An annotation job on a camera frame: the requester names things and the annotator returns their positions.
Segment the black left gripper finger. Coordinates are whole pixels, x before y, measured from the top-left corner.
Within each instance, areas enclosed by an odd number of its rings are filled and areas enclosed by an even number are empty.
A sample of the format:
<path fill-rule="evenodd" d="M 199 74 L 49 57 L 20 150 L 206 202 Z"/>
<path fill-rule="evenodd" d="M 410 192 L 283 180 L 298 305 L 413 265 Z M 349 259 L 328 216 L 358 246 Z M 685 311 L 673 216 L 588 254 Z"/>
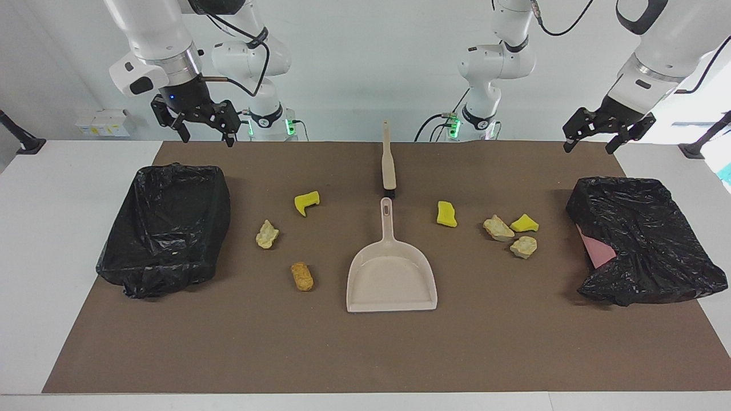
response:
<path fill-rule="evenodd" d="M 563 133 L 565 136 L 563 149 L 566 153 L 570 153 L 582 139 L 592 137 L 596 134 L 595 119 L 595 112 L 585 107 L 580 107 L 567 120 L 563 125 Z"/>
<path fill-rule="evenodd" d="M 633 124 L 631 127 L 621 125 L 618 129 L 618 133 L 606 144 L 605 150 L 607 154 L 614 154 L 621 146 L 631 141 L 641 140 L 645 134 L 650 130 L 656 123 L 656 117 L 654 114 L 647 114 L 637 124 Z"/>

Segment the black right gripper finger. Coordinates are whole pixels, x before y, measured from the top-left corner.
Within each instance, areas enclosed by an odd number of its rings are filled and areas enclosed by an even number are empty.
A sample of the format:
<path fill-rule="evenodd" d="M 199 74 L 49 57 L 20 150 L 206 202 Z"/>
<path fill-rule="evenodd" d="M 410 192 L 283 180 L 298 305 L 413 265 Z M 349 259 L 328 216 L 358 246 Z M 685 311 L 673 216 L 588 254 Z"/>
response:
<path fill-rule="evenodd" d="M 184 114 L 173 116 L 162 96 L 155 96 L 154 99 L 152 99 L 151 108 L 161 127 L 167 127 L 174 130 L 179 135 L 183 143 L 188 143 L 188 141 L 190 141 L 191 136 L 185 125 Z"/>
<path fill-rule="evenodd" d="M 240 129 L 240 117 L 230 100 L 216 105 L 216 128 L 222 133 L 222 141 L 233 147 Z"/>

